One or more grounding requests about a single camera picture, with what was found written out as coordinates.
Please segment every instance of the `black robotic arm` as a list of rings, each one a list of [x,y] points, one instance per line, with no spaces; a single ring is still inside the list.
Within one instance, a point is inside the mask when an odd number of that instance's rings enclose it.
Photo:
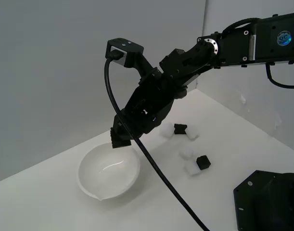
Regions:
[[[294,63],[294,13],[244,19],[222,33],[199,37],[189,51],[174,49],[167,55],[160,62],[163,72],[152,67],[143,56],[143,47],[132,41],[123,38],[108,41],[105,57],[110,57],[114,50],[123,53],[115,62],[137,69],[141,76],[139,86],[121,110],[127,124],[140,137],[159,126],[173,101],[186,96],[187,85],[212,68],[266,64],[268,78],[274,83],[269,66],[278,62]],[[111,138],[114,148],[131,145],[131,136],[118,116],[111,128]]]

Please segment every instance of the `white table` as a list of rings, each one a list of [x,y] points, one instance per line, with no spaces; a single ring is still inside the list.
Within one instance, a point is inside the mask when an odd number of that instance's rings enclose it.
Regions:
[[[256,169],[294,172],[294,151],[198,90],[178,100],[165,121],[197,124],[201,136],[166,140],[158,128],[142,141],[211,231],[236,231],[233,189]],[[197,231],[200,228],[141,154],[138,181],[123,196],[97,201],[77,186],[77,167],[103,133],[0,182],[0,231]],[[196,177],[178,151],[191,146],[212,163]]]

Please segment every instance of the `black cable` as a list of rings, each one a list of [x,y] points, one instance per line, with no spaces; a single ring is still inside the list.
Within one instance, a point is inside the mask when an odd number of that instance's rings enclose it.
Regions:
[[[141,151],[144,153],[148,161],[150,162],[151,166],[154,168],[158,176],[161,178],[161,180],[164,182],[164,184],[169,188],[169,190],[174,194],[174,196],[177,198],[177,200],[183,205],[183,207],[188,211],[188,213],[191,215],[191,217],[197,222],[197,224],[202,228],[203,231],[210,231],[203,223],[202,221],[197,217],[197,215],[194,213],[194,211],[191,209],[191,207],[185,202],[185,200],[180,196],[180,194],[177,192],[177,190],[172,186],[172,184],[169,182],[169,180],[165,177],[165,175],[162,173],[161,169],[158,167],[156,162],[153,160],[145,146],[142,144],[140,139],[134,134],[132,129],[126,124],[126,120],[123,117],[122,112],[120,111],[118,104],[114,98],[110,82],[109,82],[109,64],[113,60],[113,58],[109,57],[107,58],[105,62],[105,67],[104,67],[104,78],[105,78],[105,85],[106,85],[106,90],[108,93],[108,97],[114,107],[114,110],[116,111],[117,116],[119,117],[122,125],[124,128],[127,130],[129,135],[132,137],[132,139],[136,142],[136,144],[139,146]]]
[[[285,85],[285,84],[281,84],[281,83],[279,83],[279,82],[276,82],[276,81],[272,78],[270,64],[266,64],[266,70],[267,70],[267,76],[268,76],[268,79],[271,81],[272,84],[274,84],[274,85],[276,85],[277,87],[280,87],[280,88],[294,89],[294,85]]]
[[[226,29],[223,30],[222,34],[223,35],[226,35],[227,33],[229,33],[231,30],[239,27],[239,26],[242,26],[244,24],[247,24],[247,23],[256,23],[260,20],[260,18],[246,18],[246,19],[242,19],[238,22],[235,22],[233,24],[231,24],[230,26],[228,26]]]

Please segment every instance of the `circular logo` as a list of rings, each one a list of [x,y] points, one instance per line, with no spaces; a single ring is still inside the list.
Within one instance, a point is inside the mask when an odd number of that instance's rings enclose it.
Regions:
[[[282,31],[277,36],[277,44],[280,46],[286,46],[291,42],[291,34],[289,31]]]

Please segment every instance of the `white cube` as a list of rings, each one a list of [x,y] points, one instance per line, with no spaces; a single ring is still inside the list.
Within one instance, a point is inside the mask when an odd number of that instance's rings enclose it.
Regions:
[[[193,159],[185,161],[184,169],[190,176],[195,176],[201,172],[196,161]]]
[[[160,127],[160,135],[166,138],[171,138],[172,135],[174,134],[174,131],[175,131],[175,127],[173,126],[172,123],[165,123],[165,124],[162,124]]]
[[[190,138],[190,140],[195,140],[197,137],[199,137],[199,131],[198,127],[196,125],[188,125],[187,128],[185,129],[185,132],[187,136]]]
[[[184,160],[190,160],[194,156],[194,150],[191,148],[182,149],[179,156]]]

